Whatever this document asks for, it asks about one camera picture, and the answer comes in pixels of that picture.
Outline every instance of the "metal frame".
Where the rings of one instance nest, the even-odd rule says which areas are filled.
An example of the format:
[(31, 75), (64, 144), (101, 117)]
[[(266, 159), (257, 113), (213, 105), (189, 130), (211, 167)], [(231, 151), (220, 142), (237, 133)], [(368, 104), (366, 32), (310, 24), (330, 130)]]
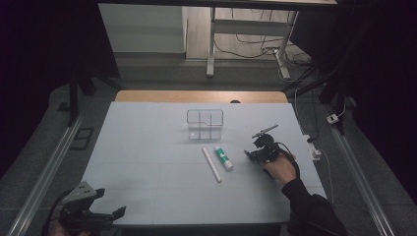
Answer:
[(368, 206), (371, 216), (374, 218), (375, 225), (380, 231), (380, 234), (385, 236), (395, 235), (392, 227), (390, 226), (390, 222), (387, 219), (387, 215), (372, 191), (372, 188), (368, 183), (361, 166), (356, 160), (356, 156), (350, 148), (348, 141), (346, 141), (344, 136), (339, 134), (335, 126), (331, 126), (331, 131), (338, 146), (340, 147), (344, 159), (346, 160), (347, 167), (355, 180), (356, 186), (358, 186), (359, 192), (362, 194), (362, 198)]
[(29, 196), (27, 197), (24, 205), (21, 208), (18, 216), (13, 222), (8, 236), (15, 235), (25, 235), (30, 223), (36, 214), (37, 209), (39, 208), (43, 197), (45, 196), (55, 173), (61, 165), (62, 160), (64, 159), (65, 154), (67, 153), (68, 148), (70, 147), (71, 141), (77, 133), (78, 128), (83, 122), (86, 110), (89, 108), (90, 99), (87, 100), (86, 104), (83, 104), (82, 111), (79, 116), (75, 119), (73, 126), (68, 127), (65, 133), (63, 134), (61, 140), (59, 141), (57, 147), (52, 152), (49, 157), (48, 162), (37, 178), (36, 183), (30, 191)]
[(274, 51), (274, 56), (279, 65), (279, 71), (284, 80), (290, 79), (288, 69), (283, 59), (285, 48), (292, 33), (295, 19), (298, 12), (291, 11), (288, 23), (277, 22), (255, 22), (255, 21), (237, 21), (237, 20), (217, 20), (215, 18), (215, 8), (210, 8), (210, 31), (208, 46), (208, 66), (206, 76), (214, 76), (214, 36), (216, 33), (228, 34), (247, 34), (247, 35), (270, 35), (282, 36), (283, 39), (279, 50)]

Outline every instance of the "hand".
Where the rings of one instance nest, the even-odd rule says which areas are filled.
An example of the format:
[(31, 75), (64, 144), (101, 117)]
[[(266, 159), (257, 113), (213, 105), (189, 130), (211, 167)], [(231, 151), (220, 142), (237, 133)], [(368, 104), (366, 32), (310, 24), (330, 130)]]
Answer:
[[(82, 231), (78, 236), (89, 236), (90, 232)], [(71, 236), (71, 234), (58, 222), (52, 230), (50, 236)]]
[(291, 180), (296, 179), (295, 168), (289, 162), (288, 158), (280, 153), (274, 162), (261, 163), (261, 167), (269, 172), (269, 174), (279, 180), (282, 185), (286, 185)]

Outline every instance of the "power outlet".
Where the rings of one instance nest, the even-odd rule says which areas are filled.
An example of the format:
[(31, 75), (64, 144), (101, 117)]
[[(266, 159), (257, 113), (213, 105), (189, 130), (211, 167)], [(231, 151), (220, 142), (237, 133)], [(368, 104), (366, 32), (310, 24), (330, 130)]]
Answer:
[(338, 121), (338, 118), (335, 114), (332, 114), (330, 116), (328, 116), (328, 122), (331, 124), (334, 124)]
[(307, 148), (309, 149), (309, 153), (313, 161), (319, 161), (322, 153), (316, 149), (313, 143), (308, 142), (308, 140), (310, 139), (309, 135), (304, 135), (303, 137), (306, 140)]

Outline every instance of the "dark background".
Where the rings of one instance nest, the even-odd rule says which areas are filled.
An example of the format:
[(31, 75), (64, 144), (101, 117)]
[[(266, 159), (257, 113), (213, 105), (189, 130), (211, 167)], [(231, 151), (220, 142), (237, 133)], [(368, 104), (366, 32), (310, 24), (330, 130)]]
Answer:
[(75, 75), (79, 85), (93, 75), (119, 77), (97, 4), (1, 1), (0, 176), (36, 129), (50, 93)]
[[(417, 203), (412, 152), (416, 141), (412, 122), (416, 108), (413, 89), (417, 88), (417, 7), (415, 1), (381, 2), (380, 8), (370, 12), (376, 18), (343, 73), (346, 95), (356, 102), (357, 126)], [(345, 53), (346, 42), (357, 32), (362, 17), (353, 9), (341, 15), (301, 12), (291, 39), (325, 74)]]

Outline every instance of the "person's arm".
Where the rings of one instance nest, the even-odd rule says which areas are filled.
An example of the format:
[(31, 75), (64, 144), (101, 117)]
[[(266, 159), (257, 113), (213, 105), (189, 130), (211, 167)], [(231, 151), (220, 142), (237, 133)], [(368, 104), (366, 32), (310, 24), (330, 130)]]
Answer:
[(282, 193), (290, 201), (291, 215), (288, 232), (296, 235), (347, 235), (343, 223), (337, 218), (331, 204), (319, 195), (310, 195), (288, 159), (279, 155), (276, 161), (262, 163), (269, 174), (284, 187)]

